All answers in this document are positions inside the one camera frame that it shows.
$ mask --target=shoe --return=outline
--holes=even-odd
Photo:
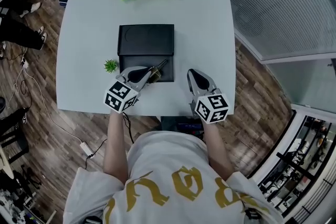
[[[24,116],[22,117],[22,123],[23,124],[27,123],[27,113],[25,113]]]
[[[42,44],[40,50],[42,50],[43,45],[44,45],[44,43],[46,42],[46,39],[47,39],[47,33],[43,33],[43,35],[41,36],[41,39],[42,39],[42,41],[43,41],[43,44]]]
[[[23,12],[22,12],[22,14],[20,15],[20,18],[23,18],[26,14],[28,14],[29,13],[29,11],[27,11],[27,10],[24,10]]]
[[[41,2],[37,2],[35,4],[32,4],[31,9],[30,9],[30,13],[33,13],[33,12],[37,11],[40,7],[41,7]]]
[[[39,35],[41,35],[42,32],[43,32],[43,30],[44,30],[44,26],[41,26],[40,29],[37,30],[37,33],[38,33]]]
[[[44,43],[46,42],[46,39],[47,39],[47,33],[46,33],[46,32],[44,32],[44,33],[42,34],[41,39],[42,39],[43,44],[44,44]]]

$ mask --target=person's legs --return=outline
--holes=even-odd
[[[32,3],[21,0],[2,0],[0,2],[0,7],[12,9],[18,15],[22,15],[24,11],[31,11]]]
[[[37,50],[40,50],[44,43],[37,31],[7,18],[3,18],[0,24],[0,40],[14,42],[20,46]]]

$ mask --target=green succulent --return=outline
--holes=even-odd
[[[116,60],[107,60],[104,67],[108,73],[112,73],[118,68],[118,62]]]

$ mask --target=dark cable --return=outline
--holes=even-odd
[[[101,145],[99,146],[99,148],[97,148],[97,150],[96,150],[93,154],[89,155],[89,156],[85,159],[85,170],[86,170],[87,165],[88,165],[88,159],[92,158],[92,157],[97,153],[97,151],[102,147],[102,145],[104,144],[104,142],[105,142],[106,140],[107,140],[107,139],[105,139],[103,142],[101,142]]]
[[[132,137],[132,132],[131,132],[131,121],[128,118],[128,115],[125,112],[123,112],[123,114],[124,114],[123,119],[124,119],[125,125],[126,125],[126,127],[128,129],[128,133],[130,135],[131,141],[132,141],[132,143],[134,143],[134,140],[133,140],[133,137]]]
[[[22,83],[25,83],[25,92],[23,92],[23,90],[22,90]],[[22,81],[21,81],[21,84],[20,84],[20,89],[21,89],[21,93],[23,94],[23,95],[25,95],[26,94],[26,92],[27,92],[27,84],[26,84],[26,80],[25,79],[23,79]]]
[[[17,56],[15,56],[14,58],[4,57],[4,59],[7,59],[8,61],[15,60],[17,57],[22,56],[23,54],[27,53],[27,51],[28,51],[28,48],[27,48],[27,50],[25,52],[25,49],[22,47],[22,52],[20,54],[18,54]]]

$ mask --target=black tray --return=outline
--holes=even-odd
[[[121,25],[118,55],[120,72],[127,67],[157,66],[167,59],[158,82],[173,82],[174,25]]]

